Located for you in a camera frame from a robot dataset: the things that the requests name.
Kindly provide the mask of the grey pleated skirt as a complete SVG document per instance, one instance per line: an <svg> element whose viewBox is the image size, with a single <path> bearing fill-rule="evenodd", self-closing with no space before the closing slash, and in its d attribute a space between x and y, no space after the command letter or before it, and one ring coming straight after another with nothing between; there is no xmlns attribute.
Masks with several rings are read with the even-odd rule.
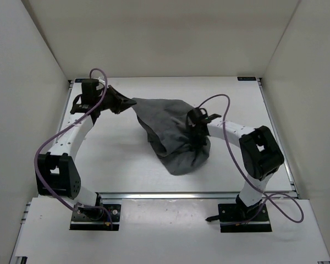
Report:
<svg viewBox="0 0 330 264"><path fill-rule="evenodd" d="M184 175L202 167L210 156L211 142L201 136L195 141L185 122L194 109L183 100L134 97L132 109L147 133L154 153L171 175Z"/></svg>

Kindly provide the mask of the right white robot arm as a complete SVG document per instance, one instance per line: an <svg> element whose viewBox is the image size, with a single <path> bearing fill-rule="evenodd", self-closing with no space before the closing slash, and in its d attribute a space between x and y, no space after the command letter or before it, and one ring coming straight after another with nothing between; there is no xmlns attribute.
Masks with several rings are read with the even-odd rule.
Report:
<svg viewBox="0 0 330 264"><path fill-rule="evenodd" d="M243 173L244 187L236 197L235 213L238 218L248 220L257 213L267 183L284 163L283 154L268 127L240 125L202 110L195 108L186 116L190 138L195 143L203 143L210 136L224 140L228 147L234 145L240 149L246 172Z"/></svg>

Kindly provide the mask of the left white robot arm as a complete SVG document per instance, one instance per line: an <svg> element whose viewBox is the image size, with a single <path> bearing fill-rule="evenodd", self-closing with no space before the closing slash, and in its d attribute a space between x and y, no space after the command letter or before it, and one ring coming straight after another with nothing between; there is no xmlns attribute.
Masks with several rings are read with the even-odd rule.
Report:
<svg viewBox="0 0 330 264"><path fill-rule="evenodd" d="M55 144L46 153L42 153L46 142L38 148L34 166L40 195L53 197L69 210L85 213L93 220L104 217L111 222L112 217L104 208L101 195L82 185L75 158L102 111L119 114L136 102L111 85L103 85L101 89L98 85L100 82L96 79L82 85L82 92L73 100L67 126L48 139Z"/></svg>

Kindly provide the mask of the right blue table label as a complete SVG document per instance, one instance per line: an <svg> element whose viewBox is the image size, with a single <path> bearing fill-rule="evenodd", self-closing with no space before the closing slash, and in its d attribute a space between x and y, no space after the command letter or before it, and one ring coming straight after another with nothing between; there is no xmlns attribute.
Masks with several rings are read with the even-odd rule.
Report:
<svg viewBox="0 0 330 264"><path fill-rule="evenodd" d="M238 81L256 81L256 78L254 76L238 76Z"/></svg>

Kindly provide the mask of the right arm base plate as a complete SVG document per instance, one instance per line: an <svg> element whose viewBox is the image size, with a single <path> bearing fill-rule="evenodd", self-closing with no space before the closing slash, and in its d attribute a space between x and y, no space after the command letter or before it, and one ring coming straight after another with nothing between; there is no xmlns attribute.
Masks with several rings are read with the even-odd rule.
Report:
<svg viewBox="0 0 330 264"><path fill-rule="evenodd" d="M221 233L269 233L272 232L266 203L246 206L239 195L235 203L219 203L218 213L205 219L206 222L219 221Z"/></svg>

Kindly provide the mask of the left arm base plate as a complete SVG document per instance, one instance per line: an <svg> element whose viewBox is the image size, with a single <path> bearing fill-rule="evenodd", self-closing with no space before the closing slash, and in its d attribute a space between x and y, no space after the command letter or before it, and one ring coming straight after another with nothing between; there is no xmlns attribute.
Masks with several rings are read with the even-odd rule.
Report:
<svg viewBox="0 0 330 264"><path fill-rule="evenodd" d="M73 212L69 229L80 231L118 231L122 202L120 200L105 200L99 194L96 205L102 206L103 209L79 207L76 212Z"/></svg>

